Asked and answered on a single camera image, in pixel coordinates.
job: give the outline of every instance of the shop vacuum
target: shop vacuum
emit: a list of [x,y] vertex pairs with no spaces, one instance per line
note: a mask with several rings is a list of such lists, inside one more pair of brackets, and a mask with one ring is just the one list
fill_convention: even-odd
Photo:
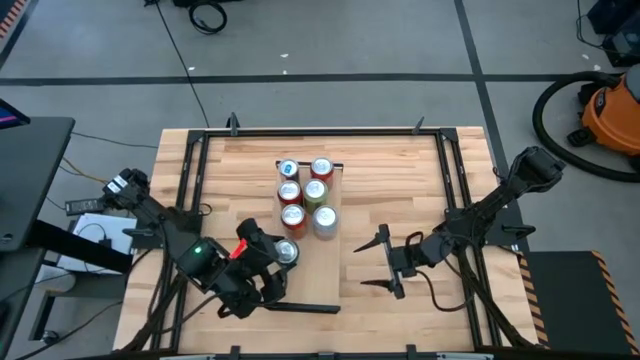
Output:
[[[571,146],[581,147],[597,143],[629,158],[636,172],[609,169],[587,161],[549,136],[542,116],[549,99],[560,89],[576,83],[588,82],[578,93],[584,106],[581,127],[567,136]],[[632,66],[622,76],[597,71],[583,71],[553,83],[547,88],[533,109],[533,128],[540,142],[565,162],[593,175],[610,180],[640,182],[640,64]]]

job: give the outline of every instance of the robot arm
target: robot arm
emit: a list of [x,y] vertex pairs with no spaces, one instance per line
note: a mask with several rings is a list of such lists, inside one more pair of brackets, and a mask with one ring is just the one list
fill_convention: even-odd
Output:
[[[245,318],[257,306],[284,297],[286,272],[295,267],[295,259],[282,264],[276,242],[284,238],[265,234],[254,219],[246,219],[238,226],[239,247],[229,254],[215,239],[200,236],[200,216],[194,218],[166,208],[151,197],[147,176],[139,170],[123,170],[105,185],[103,192],[108,207],[131,211],[142,227],[162,239],[180,274],[201,292],[219,295],[223,303],[218,310],[220,317]],[[270,274],[267,267],[274,262],[281,268]],[[254,276],[262,278],[264,286],[260,290]]]
[[[419,243],[410,244],[413,235],[407,239],[404,246],[393,247],[390,241],[389,226],[379,225],[374,239],[354,252],[363,251],[383,244],[387,254],[390,280],[369,280],[365,285],[382,286],[394,294],[397,299],[405,297],[401,278],[417,275],[418,266],[434,267],[453,253],[461,263],[463,281],[478,295],[488,311],[496,319],[498,326],[505,333],[513,346],[531,346],[511,326],[507,318],[483,289],[466,258],[465,250],[468,246],[481,248],[484,237],[495,220],[496,213],[507,204],[518,199],[525,193],[545,192],[551,189],[562,178],[564,163],[557,161],[544,149],[529,147],[518,155],[509,175],[502,179],[500,185],[479,202],[445,214],[446,220],[436,226],[426,238]],[[523,227],[519,237],[526,236],[533,231],[532,227]]]

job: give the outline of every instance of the concrete floor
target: concrete floor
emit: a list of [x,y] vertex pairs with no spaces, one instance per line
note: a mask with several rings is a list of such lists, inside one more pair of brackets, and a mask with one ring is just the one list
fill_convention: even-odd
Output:
[[[154,7],[143,8],[141,0],[34,1],[32,16],[0,69],[0,83],[38,78],[45,86],[0,86],[0,97],[31,116],[73,117],[78,132],[139,144],[157,144],[163,128],[204,125],[189,85],[126,85],[131,80],[120,79],[161,83],[184,76]],[[592,3],[584,0],[583,9]],[[228,27],[213,37],[197,33],[186,11],[169,1],[161,8],[187,67],[193,67],[191,75],[211,77],[195,89],[212,126],[224,126],[231,111],[245,127],[413,125],[425,116],[425,125],[485,126],[496,160],[510,162],[524,146],[537,143],[531,111],[548,83],[513,78],[488,82],[485,92],[478,75],[613,71],[604,53],[576,40],[575,5],[574,0],[245,0],[224,5]],[[471,36],[465,42],[466,21]],[[584,31],[596,38],[588,23]],[[469,57],[471,45],[476,54]],[[380,81],[275,83],[254,77],[285,71],[288,76],[390,75]],[[402,81],[393,74],[436,74],[437,81]],[[59,85],[46,85],[53,79]],[[71,85],[71,79],[111,85]],[[559,94],[546,112],[559,138],[575,124],[574,94]],[[613,154],[586,152],[604,164],[624,166]],[[150,173],[155,152],[74,137],[66,156],[87,173],[109,178],[124,167]],[[49,196],[63,203],[99,194],[98,184],[61,172]],[[529,238],[533,250],[593,249],[604,255],[636,334],[639,202],[637,186],[570,167],[553,193],[520,201],[525,223],[538,228]],[[40,218],[61,227],[69,220],[48,203]],[[29,306],[37,306],[41,296],[34,291]],[[59,301],[48,328],[69,330],[108,303]],[[110,310],[35,359],[108,352],[118,316],[119,308]],[[26,341],[32,321],[23,318],[9,359],[40,346]]]

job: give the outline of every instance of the vacuum hose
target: vacuum hose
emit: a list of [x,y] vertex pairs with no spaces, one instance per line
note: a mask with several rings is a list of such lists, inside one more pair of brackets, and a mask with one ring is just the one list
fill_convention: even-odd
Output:
[[549,99],[558,92],[558,90],[581,81],[593,82],[602,87],[615,87],[620,83],[620,79],[618,77],[598,71],[583,71],[575,73],[553,83],[542,93],[542,95],[540,95],[533,108],[533,129],[535,130],[538,139],[540,139],[540,142],[557,157],[580,170],[605,179],[639,183],[640,174],[613,170],[587,161],[560,146],[551,138],[551,136],[549,136],[549,133],[544,128],[544,124],[542,123],[542,113],[544,111],[544,107],[547,105],[547,101],[549,101]]

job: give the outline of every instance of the red soda can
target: red soda can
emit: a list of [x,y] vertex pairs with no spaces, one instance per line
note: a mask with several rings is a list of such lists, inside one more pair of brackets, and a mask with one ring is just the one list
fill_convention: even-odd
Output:
[[282,209],[282,225],[287,230],[287,236],[292,239],[302,239],[307,234],[307,216],[300,205],[287,205]]
[[302,205],[302,189],[293,180],[287,180],[278,187],[278,199],[282,206],[296,204]]
[[311,177],[324,181],[329,188],[333,185],[333,162],[327,158],[317,158],[311,163]]

